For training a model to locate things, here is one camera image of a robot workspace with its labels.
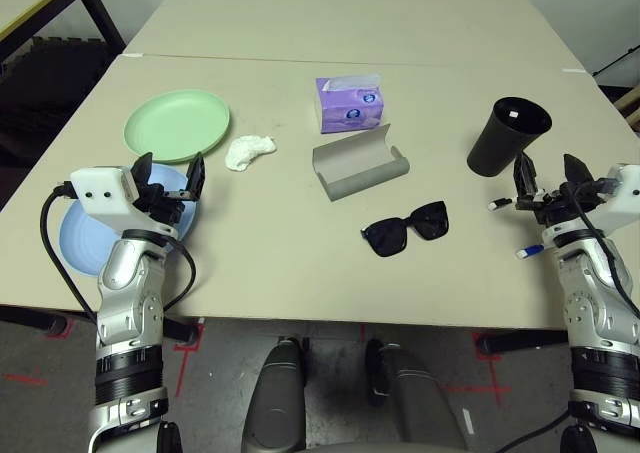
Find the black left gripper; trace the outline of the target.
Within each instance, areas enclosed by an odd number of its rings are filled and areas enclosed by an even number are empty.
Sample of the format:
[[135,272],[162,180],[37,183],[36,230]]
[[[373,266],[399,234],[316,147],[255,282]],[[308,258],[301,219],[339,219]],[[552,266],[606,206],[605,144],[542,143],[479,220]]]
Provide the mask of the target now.
[[152,160],[153,154],[147,152],[130,169],[138,192],[133,206],[153,220],[174,227],[179,233],[188,233],[206,178],[203,155],[198,152],[191,159],[185,188],[174,191],[166,190],[160,183],[148,183]]

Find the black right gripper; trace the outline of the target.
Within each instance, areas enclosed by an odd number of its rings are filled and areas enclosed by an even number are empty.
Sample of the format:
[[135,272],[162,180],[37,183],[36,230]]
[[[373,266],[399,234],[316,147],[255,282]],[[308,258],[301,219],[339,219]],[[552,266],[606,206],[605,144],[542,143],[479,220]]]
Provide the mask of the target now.
[[515,208],[532,211],[537,223],[544,227],[577,219],[579,212],[575,204],[583,213],[588,213],[605,203],[594,188],[594,178],[587,165],[568,153],[563,155],[563,161],[566,182],[552,192],[538,189],[534,163],[525,152],[519,153],[514,161]]

